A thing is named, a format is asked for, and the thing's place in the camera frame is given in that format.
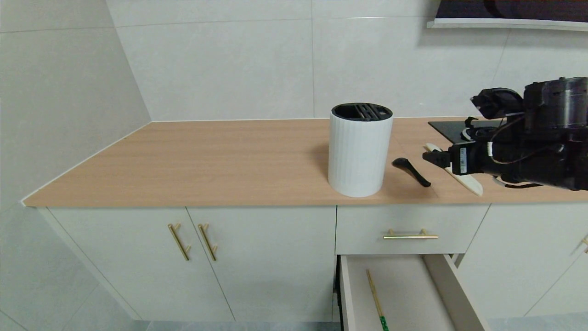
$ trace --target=white cabinet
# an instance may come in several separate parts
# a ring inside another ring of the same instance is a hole
[[[588,255],[582,255],[537,302],[527,316],[555,315],[588,310]]]
[[[88,259],[145,320],[234,320],[185,208],[51,208]],[[185,260],[168,224],[189,258]]]
[[[582,253],[586,214],[585,203],[492,204],[459,264],[482,313],[524,316]]]
[[[488,204],[339,206],[337,254],[465,253],[488,207]],[[419,233],[423,229],[433,237]],[[402,240],[406,238],[402,236],[415,239]]]
[[[332,320],[335,206],[188,211],[237,321]]]

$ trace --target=white spatula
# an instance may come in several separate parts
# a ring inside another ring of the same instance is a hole
[[[442,151],[441,148],[439,148],[431,143],[426,143],[425,149],[430,152]],[[472,175],[462,175],[462,176],[456,175],[451,171],[451,166],[445,168],[445,171],[447,171],[451,176],[453,176],[453,178],[455,178],[458,182],[460,182],[463,186],[465,186],[473,194],[481,197],[482,194],[484,193],[484,188],[482,187],[482,184],[480,184],[479,181],[477,181],[474,177],[472,177]]]

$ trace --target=black handle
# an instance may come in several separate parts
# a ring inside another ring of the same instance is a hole
[[[410,173],[412,173],[412,175],[415,177],[415,179],[423,187],[431,186],[431,183],[428,180],[426,180],[423,176],[421,176],[421,174],[419,174],[418,171],[416,171],[416,169],[412,166],[412,164],[410,163],[410,161],[407,158],[399,157],[399,158],[395,159],[394,161],[392,161],[392,165],[395,166],[396,168],[405,169],[405,170],[410,171]]]

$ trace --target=drawer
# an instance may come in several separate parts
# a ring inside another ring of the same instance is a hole
[[[488,207],[487,204],[339,206],[336,253],[465,253]],[[419,235],[422,229],[437,238]],[[389,235],[389,230],[393,230],[394,236]],[[395,239],[384,239],[385,236]]]
[[[366,270],[388,328],[489,331],[448,255],[341,256],[338,292],[343,331],[382,331]]]

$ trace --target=open drawer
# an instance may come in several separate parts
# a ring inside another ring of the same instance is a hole
[[[389,330],[489,331],[446,254],[342,255],[339,308],[344,331],[382,331],[366,270]]]

